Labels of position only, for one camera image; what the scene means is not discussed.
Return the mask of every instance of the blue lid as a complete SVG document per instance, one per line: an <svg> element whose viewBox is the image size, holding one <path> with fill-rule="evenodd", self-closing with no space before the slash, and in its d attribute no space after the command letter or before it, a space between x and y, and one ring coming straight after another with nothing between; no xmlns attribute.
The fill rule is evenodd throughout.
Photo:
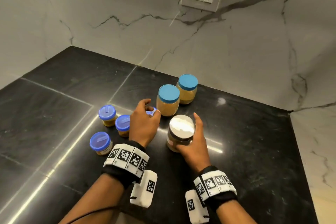
<svg viewBox="0 0 336 224"><path fill-rule="evenodd" d="M192 74L183 74L178 79L178 85L184 90L194 90L198 85L198 80Z"/></svg>
<svg viewBox="0 0 336 224"><path fill-rule="evenodd" d="M110 143L110 136L105 132L97 132L90 139L90 147L94 151L103 151Z"/></svg>
<svg viewBox="0 0 336 224"><path fill-rule="evenodd" d="M101 120L111 120L116 115L116 110L112 105L105 105L99 109L98 115Z"/></svg>
<svg viewBox="0 0 336 224"><path fill-rule="evenodd" d="M129 130L129 115L124 114L120 115L116 120L115 120L115 127L119 131L128 131Z"/></svg>
<svg viewBox="0 0 336 224"><path fill-rule="evenodd" d="M155 111L157 110L155 107L153 107L154 108L154 110L153 111L146 111L146 113L148 114L148 115L151 115L151 116L153 116L154 115L154 113L155 113Z"/></svg>
<svg viewBox="0 0 336 224"><path fill-rule="evenodd" d="M159 98L164 103L175 103L180 97L179 89L171 84L166 84L159 88Z"/></svg>

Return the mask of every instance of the forearm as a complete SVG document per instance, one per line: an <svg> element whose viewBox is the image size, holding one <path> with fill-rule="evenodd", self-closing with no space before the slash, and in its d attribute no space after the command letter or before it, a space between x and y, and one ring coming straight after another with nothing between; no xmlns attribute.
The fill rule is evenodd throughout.
<svg viewBox="0 0 336 224"><path fill-rule="evenodd" d="M216 213L222 224L256 224L236 200L222 204Z"/></svg>
<svg viewBox="0 0 336 224"><path fill-rule="evenodd" d="M117 205L123 192L124 187L118 180L102 174L59 224L66 224L90 211ZM108 224L112 215L113 210L93 213L79 219L76 224Z"/></svg>

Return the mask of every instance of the wristband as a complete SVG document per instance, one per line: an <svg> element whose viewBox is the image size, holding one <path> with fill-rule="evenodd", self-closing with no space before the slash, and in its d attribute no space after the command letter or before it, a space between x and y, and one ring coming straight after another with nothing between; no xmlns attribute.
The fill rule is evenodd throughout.
<svg viewBox="0 0 336 224"><path fill-rule="evenodd" d="M132 182L140 181L148 160L149 156L141 144L125 141L113 147L103 165L102 174L114 177L127 189Z"/></svg>
<svg viewBox="0 0 336 224"><path fill-rule="evenodd" d="M237 200L236 189L226 174L215 166L204 168L194 184L200 199L213 211L230 200Z"/></svg>

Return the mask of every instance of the small plastic container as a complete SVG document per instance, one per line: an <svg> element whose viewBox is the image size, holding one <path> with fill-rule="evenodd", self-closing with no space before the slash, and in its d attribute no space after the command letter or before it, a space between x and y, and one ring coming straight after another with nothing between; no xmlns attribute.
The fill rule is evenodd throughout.
<svg viewBox="0 0 336 224"><path fill-rule="evenodd" d="M195 133L195 124L186 115L176 115L169 122L167 146L174 152L179 152L176 145L189 145Z"/></svg>
<svg viewBox="0 0 336 224"><path fill-rule="evenodd" d="M112 146L110 136L105 132L97 132L90 139L90 147L100 156L109 154Z"/></svg>
<svg viewBox="0 0 336 224"><path fill-rule="evenodd" d="M198 80L191 74L183 74L178 79L176 87L180 90L180 104L190 104L196 95Z"/></svg>
<svg viewBox="0 0 336 224"><path fill-rule="evenodd" d="M103 124L107 127L112 127L116 123L117 112L112 105L105 105L99 109L99 118L103 121Z"/></svg>
<svg viewBox="0 0 336 224"><path fill-rule="evenodd" d="M173 116L180 103L180 91L171 84L166 84L159 88L159 94L156 98L156 108L159 109L163 116Z"/></svg>
<svg viewBox="0 0 336 224"><path fill-rule="evenodd" d="M130 124L130 116L127 114L120 115L115 121L115 127L118 130L118 133L122 137L129 136L129 124Z"/></svg>
<svg viewBox="0 0 336 224"><path fill-rule="evenodd" d="M155 111L157 110L155 107L153 107L153 111L146 111L146 113L149 115L149 116L152 116L154 115Z"/></svg>

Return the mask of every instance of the countertop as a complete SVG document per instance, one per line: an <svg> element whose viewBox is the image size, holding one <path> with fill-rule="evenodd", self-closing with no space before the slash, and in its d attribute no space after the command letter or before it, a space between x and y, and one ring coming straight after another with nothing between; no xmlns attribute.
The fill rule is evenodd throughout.
<svg viewBox="0 0 336 224"><path fill-rule="evenodd" d="M139 100L155 106L163 84L178 78L84 49L69 47L0 90L0 222L58 223L99 177L106 156L89 146L98 131L121 143L97 117L110 102L128 114ZM258 224L317 223L289 114L203 85L177 114L204 122L213 165L224 171ZM182 156L166 145L169 118L147 148L146 169L157 173L152 205L121 210L146 223L189 223L184 194L193 189ZM210 223L219 223L209 211Z"/></svg>

